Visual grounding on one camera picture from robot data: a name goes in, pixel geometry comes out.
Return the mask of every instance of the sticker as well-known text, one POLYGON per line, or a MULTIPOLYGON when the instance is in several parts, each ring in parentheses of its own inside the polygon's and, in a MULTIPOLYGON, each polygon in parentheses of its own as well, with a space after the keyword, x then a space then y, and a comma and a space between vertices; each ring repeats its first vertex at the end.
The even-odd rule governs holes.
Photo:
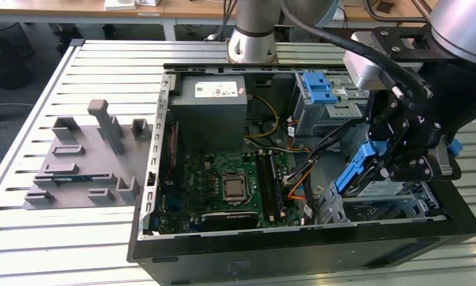
POLYGON ((314 213, 314 211, 313 211, 313 209, 310 208, 310 206, 306 204, 305 205, 305 207, 303 207, 303 211, 305 211, 305 213, 307 214, 307 216, 310 217, 310 218, 313 218, 313 213, 314 213))
POLYGON ((237 97, 237 82, 198 82, 197 97, 237 97))
POLYGON ((295 131, 297 129, 293 126, 287 127, 287 134, 290 137, 295 137, 295 131))
POLYGON ((159 13, 138 13, 138 16, 161 17, 159 13))
POLYGON ((74 181, 73 178, 54 178, 53 180, 57 182, 73 182, 74 181))
POLYGON ((334 89, 334 94, 346 94, 345 88, 342 88, 342 89, 334 89))
POLYGON ((397 195, 405 189, 403 182, 373 181, 359 193, 358 197, 374 197, 377 195, 397 195))

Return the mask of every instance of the blue plastic latch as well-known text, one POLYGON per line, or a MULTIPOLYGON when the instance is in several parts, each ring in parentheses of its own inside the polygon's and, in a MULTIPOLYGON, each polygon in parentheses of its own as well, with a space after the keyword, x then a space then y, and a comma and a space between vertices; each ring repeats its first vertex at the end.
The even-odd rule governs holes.
POLYGON ((306 72, 303 73, 303 78, 313 103, 326 104, 339 101, 331 89, 333 83, 326 79, 323 73, 306 72))
POLYGON ((454 157, 458 157, 461 155, 461 151, 463 149, 463 146, 459 142, 459 140, 454 139, 454 142, 449 145, 449 153, 454 155, 454 157))
POLYGON ((366 159, 369 157, 374 156, 375 154, 377 154, 377 151, 374 148, 373 141, 365 142, 358 149, 357 155, 353 158, 351 163, 347 165, 346 170, 343 171, 341 177, 337 180, 335 185, 337 185, 337 190, 339 193, 347 187, 354 176, 362 174, 363 169, 366 168, 363 166, 363 162, 366 161, 366 159))

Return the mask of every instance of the aluminum extrusion table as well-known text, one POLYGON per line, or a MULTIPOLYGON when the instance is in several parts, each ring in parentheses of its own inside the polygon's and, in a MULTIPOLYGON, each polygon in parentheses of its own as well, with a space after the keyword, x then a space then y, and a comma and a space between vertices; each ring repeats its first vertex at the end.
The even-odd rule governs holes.
MULTIPOLYGON (((279 43, 278 51, 281 63, 342 64, 343 50, 331 45, 279 43)), ((214 42, 86 41, 70 47, 0 165, 0 285, 155 285, 126 260, 134 207, 29 211, 25 195, 55 137, 50 127, 57 116, 97 124, 87 104, 106 99, 122 124, 138 117, 154 122, 163 64, 225 62, 226 46, 214 42)), ((455 185, 476 215, 476 121, 458 138, 463 178, 455 185)), ((395 268, 241 283, 337 282, 476 285, 476 237, 395 268)))

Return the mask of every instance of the desk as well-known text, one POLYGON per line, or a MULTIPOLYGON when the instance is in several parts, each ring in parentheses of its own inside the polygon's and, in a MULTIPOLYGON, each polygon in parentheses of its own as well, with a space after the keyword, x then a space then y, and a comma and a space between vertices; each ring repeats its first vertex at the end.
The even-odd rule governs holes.
MULTIPOLYGON (((393 26, 371 19, 363 7, 345 7, 351 28, 393 26)), ((407 13, 393 9, 386 17, 418 13, 407 4, 407 13)), ((157 7, 138 5, 135 10, 105 11, 103 0, 0 0, 0 21, 33 23, 162 24, 166 40, 175 41, 178 24, 222 24, 222 3, 213 0, 162 0, 157 7)), ((338 10, 330 27, 343 26, 338 10)))
MULTIPOLYGON (((343 50, 315 43, 278 43, 281 63, 342 64, 343 50)), ((71 46, 0 165, 0 285, 159 286, 129 263, 134 207, 23 210, 33 177, 55 135, 58 116, 95 124, 87 105, 110 102, 122 124, 155 122, 165 63, 225 63, 222 42, 86 41, 71 46)), ((463 127, 455 182, 476 215, 476 121, 463 127)), ((293 276, 227 285, 476 285, 476 237, 441 247, 395 268, 293 276)))

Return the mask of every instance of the floor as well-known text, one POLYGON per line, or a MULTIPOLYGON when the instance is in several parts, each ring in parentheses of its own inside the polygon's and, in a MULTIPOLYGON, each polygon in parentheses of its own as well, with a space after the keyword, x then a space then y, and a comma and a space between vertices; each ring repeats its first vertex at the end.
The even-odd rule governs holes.
MULTIPOLYGON (((105 39, 101 24, 79 24, 78 27, 86 39, 105 39)), ((117 25, 117 28, 119 39, 165 40, 161 25, 117 25)), ((29 26, 23 24, 23 29, 35 50, 35 55, 26 59, 34 80, 25 88, 14 91, 6 91, 0 88, 0 104, 35 104, 62 59, 57 52, 59 38, 53 33, 49 24, 37 23, 29 26)), ((177 34, 181 41, 201 41, 215 29, 215 26, 178 25, 177 34)), ((231 32, 233 28, 229 27, 225 35, 231 36, 231 32)), ((0 105, 0 162, 30 111, 30 105, 0 105)))

